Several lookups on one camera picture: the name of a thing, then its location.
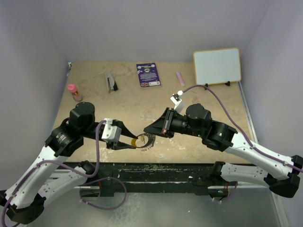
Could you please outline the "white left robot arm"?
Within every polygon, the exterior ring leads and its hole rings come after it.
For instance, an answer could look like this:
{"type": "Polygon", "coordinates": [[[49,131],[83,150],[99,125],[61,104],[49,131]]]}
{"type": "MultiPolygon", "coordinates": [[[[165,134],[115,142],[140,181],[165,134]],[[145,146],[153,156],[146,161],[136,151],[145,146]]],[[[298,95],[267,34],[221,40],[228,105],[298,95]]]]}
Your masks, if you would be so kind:
{"type": "Polygon", "coordinates": [[[17,225],[29,224],[41,215],[51,199],[78,184],[95,184],[99,171],[100,141],[111,150],[134,149],[134,146],[120,142],[121,135],[138,138],[122,121],[106,118],[96,122],[92,103],[76,104],[69,117],[51,132],[38,157],[23,176],[9,189],[0,192],[2,226],[6,225],[6,217],[17,225]],[[82,161],[76,168],[71,168],[64,162],[83,146],[84,138],[96,142],[96,163],[82,161]]]}

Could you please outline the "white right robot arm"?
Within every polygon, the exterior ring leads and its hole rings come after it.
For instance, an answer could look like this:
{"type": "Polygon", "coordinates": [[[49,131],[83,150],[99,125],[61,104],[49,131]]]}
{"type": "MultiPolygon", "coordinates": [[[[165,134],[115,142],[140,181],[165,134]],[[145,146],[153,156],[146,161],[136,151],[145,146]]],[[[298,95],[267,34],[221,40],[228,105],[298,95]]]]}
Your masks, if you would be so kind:
{"type": "Polygon", "coordinates": [[[172,138],[175,133],[200,137],[208,148],[233,154],[253,164],[238,166],[216,162],[210,174],[216,185],[225,181],[259,184],[286,198],[294,197],[299,188],[299,173],[303,169],[301,156],[284,156],[251,141],[235,128],[213,120],[211,112],[201,104],[190,105],[185,115],[166,108],[162,116],[143,131],[164,138],[172,138]]]}

